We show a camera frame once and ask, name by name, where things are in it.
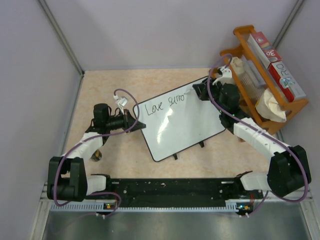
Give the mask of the white whiteboard black frame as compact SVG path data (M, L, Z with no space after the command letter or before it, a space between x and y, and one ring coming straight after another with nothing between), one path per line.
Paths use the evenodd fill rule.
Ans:
M146 124L142 135L155 162L222 133L219 111L210 101L198 99L194 84L202 77L135 105L133 114Z

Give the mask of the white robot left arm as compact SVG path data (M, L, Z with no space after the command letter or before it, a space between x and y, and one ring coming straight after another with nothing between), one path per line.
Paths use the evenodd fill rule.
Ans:
M108 183L108 175L87 176L85 161L98 153L99 149L113 134L111 131L122 129L119 134L142 130L146 124L134 118L128 109L118 114L110 114L110 106L99 103L93 107L93 119L82 139L67 153L54 156L49 161L47 177L47 197L59 207L68 202L81 202L96 193L109 198L114 191Z

